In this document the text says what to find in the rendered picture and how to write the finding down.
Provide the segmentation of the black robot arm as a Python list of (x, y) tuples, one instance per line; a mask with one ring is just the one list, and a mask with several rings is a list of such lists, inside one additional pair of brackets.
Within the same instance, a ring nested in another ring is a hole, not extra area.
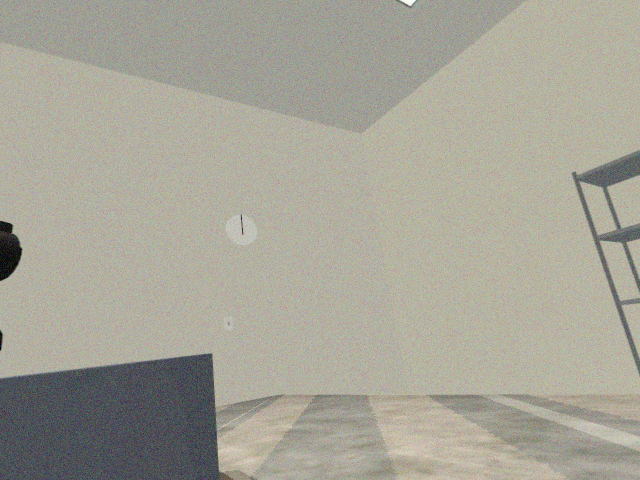
[(12, 233), (12, 224), (0, 221), (0, 281), (15, 270), (21, 260), (23, 248)]

